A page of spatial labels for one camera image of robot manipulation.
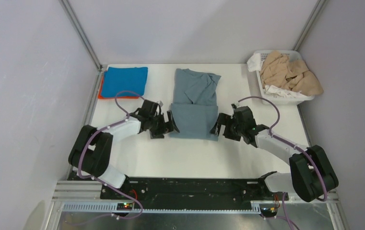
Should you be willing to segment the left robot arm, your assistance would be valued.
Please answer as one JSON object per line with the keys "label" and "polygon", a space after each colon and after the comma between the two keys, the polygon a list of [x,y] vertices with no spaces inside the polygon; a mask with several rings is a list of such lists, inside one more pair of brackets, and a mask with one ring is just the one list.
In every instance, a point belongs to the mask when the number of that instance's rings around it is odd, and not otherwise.
{"label": "left robot arm", "polygon": [[152,139],[164,138],[170,132],[179,132],[172,112],[167,111],[167,120],[156,102],[144,100],[142,106],[126,117],[100,129],[91,125],[81,128],[68,157],[71,166],[78,169],[81,178],[94,178],[106,186],[112,186],[112,194],[125,199],[130,186],[124,183],[127,176],[111,166],[113,143],[148,131]]}

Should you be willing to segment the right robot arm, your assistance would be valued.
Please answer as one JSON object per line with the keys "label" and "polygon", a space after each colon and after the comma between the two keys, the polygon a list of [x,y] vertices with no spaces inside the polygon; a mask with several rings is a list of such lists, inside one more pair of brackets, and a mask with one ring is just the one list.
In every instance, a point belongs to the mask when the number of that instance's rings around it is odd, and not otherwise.
{"label": "right robot arm", "polygon": [[234,108],[232,115],[220,113],[210,133],[219,135],[221,127],[224,127],[225,138],[243,140],[289,165],[289,173],[272,172],[264,175],[264,183],[257,187],[260,198],[270,200],[277,192],[288,192],[311,202],[323,199],[329,191],[338,187],[337,175],[321,146],[297,145],[273,134],[270,127],[256,123],[249,107]]}

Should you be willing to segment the grey-blue t-shirt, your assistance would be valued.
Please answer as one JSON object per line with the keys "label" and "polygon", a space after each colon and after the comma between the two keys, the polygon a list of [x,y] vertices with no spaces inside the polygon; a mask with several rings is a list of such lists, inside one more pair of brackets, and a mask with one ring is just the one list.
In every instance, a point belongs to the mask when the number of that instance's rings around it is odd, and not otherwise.
{"label": "grey-blue t-shirt", "polygon": [[218,118],[216,89],[221,76],[214,73],[176,69],[170,110],[179,132],[171,138],[218,141],[211,129]]}

